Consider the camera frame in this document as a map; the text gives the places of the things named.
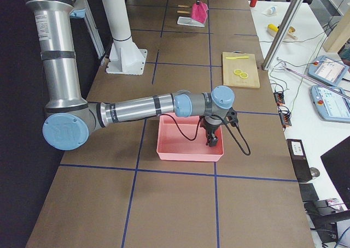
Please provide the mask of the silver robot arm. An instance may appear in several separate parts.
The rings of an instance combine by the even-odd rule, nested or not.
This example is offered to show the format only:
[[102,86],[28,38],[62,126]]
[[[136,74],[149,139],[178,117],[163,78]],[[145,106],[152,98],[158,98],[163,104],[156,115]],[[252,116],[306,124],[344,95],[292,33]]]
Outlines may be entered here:
[[43,136],[60,150],[82,146],[94,131],[113,123],[132,122],[167,115],[171,118],[198,116],[206,131],[207,144],[215,146],[216,130],[237,127],[233,110],[234,92],[218,86],[211,93],[180,90],[119,103],[88,102],[80,92],[70,15],[84,0],[25,0],[34,12],[49,91]]

